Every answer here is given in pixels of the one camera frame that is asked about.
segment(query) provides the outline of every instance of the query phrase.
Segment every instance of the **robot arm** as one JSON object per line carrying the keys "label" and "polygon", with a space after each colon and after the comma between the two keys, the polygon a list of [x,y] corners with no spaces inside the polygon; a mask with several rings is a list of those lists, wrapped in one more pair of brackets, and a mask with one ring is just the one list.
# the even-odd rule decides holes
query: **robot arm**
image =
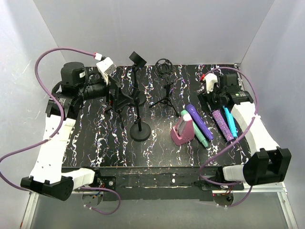
{"label": "robot arm", "polygon": [[[110,96],[112,108],[115,111],[133,101],[132,98],[122,93],[121,85],[109,77],[115,68],[109,57],[98,62],[97,68],[85,68],[79,62],[64,65],[61,69],[62,81],[52,90],[52,94],[64,109],[63,125],[51,141],[41,146],[35,166],[30,176],[21,180],[21,187],[65,201],[74,189],[84,185],[99,186],[97,170],[80,168],[69,173],[61,173],[61,165],[69,136],[83,101],[106,96],[106,102],[108,102]],[[100,80],[90,83],[89,75],[95,75]],[[61,86],[61,92],[57,92],[59,86]],[[61,119],[59,108],[52,99],[48,101],[46,113],[43,139],[49,138],[50,133],[57,128]]]}
{"label": "robot arm", "polygon": [[[207,92],[198,95],[202,105],[207,103],[212,110],[228,107],[231,114],[244,132],[255,116],[255,104],[247,91],[242,91],[238,85],[236,74],[229,74],[218,78],[208,74],[204,78]],[[215,180],[241,181],[249,185],[260,185],[282,182],[285,178],[291,153],[288,149],[281,149],[266,130],[260,116],[256,118],[245,135],[250,147],[251,158],[244,165],[219,167]]]}

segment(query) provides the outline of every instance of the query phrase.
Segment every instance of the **pink object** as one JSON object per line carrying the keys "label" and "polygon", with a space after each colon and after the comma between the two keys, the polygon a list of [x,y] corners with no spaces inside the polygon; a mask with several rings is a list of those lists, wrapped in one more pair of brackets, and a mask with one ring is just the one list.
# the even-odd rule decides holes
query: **pink object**
{"label": "pink object", "polygon": [[195,137],[195,132],[190,114],[185,114],[178,119],[177,124],[171,129],[171,136],[178,146],[192,141]]}

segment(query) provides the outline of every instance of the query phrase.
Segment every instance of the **black wire ball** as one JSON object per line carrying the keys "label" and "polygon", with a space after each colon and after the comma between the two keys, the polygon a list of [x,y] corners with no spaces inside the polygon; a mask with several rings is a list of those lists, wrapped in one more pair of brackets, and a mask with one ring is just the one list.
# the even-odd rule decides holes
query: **black wire ball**
{"label": "black wire ball", "polygon": [[158,60],[155,64],[154,73],[159,77],[162,77],[164,74],[171,75],[173,73],[172,62],[165,58]]}

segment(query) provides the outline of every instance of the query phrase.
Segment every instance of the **marble tabletop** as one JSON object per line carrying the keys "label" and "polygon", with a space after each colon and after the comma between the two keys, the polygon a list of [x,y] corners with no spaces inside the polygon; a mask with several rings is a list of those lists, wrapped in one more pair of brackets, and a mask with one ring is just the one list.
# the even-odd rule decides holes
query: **marble tabletop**
{"label": "marble tabletop", "polygon": [[[147,97],[140,107],[141,118],[151,127],[152,134],[147,141],[136,142],[129,136],[134,123],[135,108],[126,106],[122,111],[124,129],[114,111],[104,113],[107,105],[103,99],[84,102],[70,142],[63,159],[63,167],[192,167],[199,166],[216,155],[229,143],[226,142],[209,110],[202,111],[197,94],[204,90],[199,82],[203,73],[219,65],[175,65],[170,79],[172,85],[172,103],[181,111],[192,103],[211,132],[214,140],[206,149],[194,138],[191,142],[177,146],[170,136],[170,129],[178,118],[173,109],[163,104],[153,108],[148,106],[165,96],[165,80],[157,77],[153,66],[145,66],[137,73],[139,88]],[[216,75],[226,74],[218,70]],[[133,76],[131,66],[120,66],[113,77],[122,84],[122,91],[129,93]],[[245,139],[236,144],[227,154],[211,162],[210,166],[234,165],[247,162],[250,157],[249,146]]]}

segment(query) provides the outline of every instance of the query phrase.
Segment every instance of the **gray floor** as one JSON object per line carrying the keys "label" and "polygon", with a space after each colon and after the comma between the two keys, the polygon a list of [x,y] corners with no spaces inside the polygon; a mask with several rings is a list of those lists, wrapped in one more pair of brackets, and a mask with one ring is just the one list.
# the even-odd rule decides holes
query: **gray floor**
{"label": "gray floor", "polygon": [[[244,193],[235,193],[235,200]],[[107,211],[117,201],[102,202]],[[277,193],[251,193],[239,206],[224,209],[213,202],[197,200],[125,200],[109,216],[83,207],[81,194],[72,194],[65,202],[40,196],[32,229],[84,228],[288,228]]]}

